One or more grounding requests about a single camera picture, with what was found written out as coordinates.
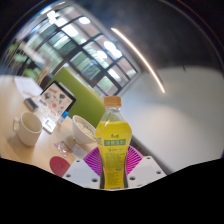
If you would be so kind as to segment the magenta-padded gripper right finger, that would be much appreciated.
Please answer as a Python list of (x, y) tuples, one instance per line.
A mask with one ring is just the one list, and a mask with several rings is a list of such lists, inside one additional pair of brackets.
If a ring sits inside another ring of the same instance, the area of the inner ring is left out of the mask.
[(125, 172), (129, 189), (143, 187), (166, 176), (152, 156), (143, 156), (132, 146), (128, 148)]

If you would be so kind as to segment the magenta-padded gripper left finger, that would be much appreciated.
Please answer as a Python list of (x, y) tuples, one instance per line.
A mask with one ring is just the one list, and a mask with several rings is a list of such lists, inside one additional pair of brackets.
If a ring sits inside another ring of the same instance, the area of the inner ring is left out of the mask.
[(76, 159), (63, 178), (84, 188), (99, 189), (102, 165), (99, 149), (95, 148), (84, 159)]

